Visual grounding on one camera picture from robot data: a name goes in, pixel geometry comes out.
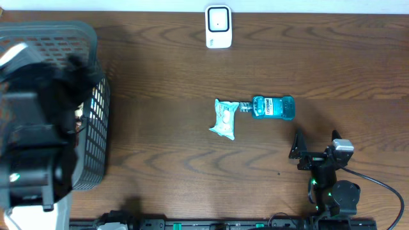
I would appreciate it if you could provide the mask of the teal mouthwash bottle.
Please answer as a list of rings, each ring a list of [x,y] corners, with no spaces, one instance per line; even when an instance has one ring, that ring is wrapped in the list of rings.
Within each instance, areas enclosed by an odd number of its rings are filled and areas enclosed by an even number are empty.
[[[291,121],[295,118],[295,100],[292,96],[264,97],[255,96],[251,102],[240,102],[240,112],[249,112],[255,119],[282,119]]]

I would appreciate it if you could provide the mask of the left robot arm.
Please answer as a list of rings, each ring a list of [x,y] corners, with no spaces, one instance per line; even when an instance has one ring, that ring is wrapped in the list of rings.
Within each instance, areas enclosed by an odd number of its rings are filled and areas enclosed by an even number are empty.
[[[62,68],[24,42],[1,56],[1,209],[9,229],[68,229],[75,113],[101,80],[75,54]]]

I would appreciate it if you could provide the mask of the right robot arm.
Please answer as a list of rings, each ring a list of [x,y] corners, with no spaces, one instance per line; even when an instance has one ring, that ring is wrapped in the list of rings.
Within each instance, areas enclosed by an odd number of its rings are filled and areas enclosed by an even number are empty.
[[[357,213],[360,187],[347,180],[338,180],[336,171],[348,165],[354,153],[350,140],[343,139],[337,130],[332,131],[332,142],[322,152],[308,151],[304,136],[297,131],[289,153],[298,160],[297,169],[310,171],[309,195],[318,213],[325,218],[350,217]]]

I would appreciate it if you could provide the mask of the light teal wet wipes pack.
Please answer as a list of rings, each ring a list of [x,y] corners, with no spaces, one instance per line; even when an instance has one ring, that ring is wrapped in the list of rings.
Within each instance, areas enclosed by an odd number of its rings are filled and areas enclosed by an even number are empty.
[[[235,139],[235,112],[239,107],[238,102],[222,102],[215,100],[216,122],[210,131],[230,140]]]

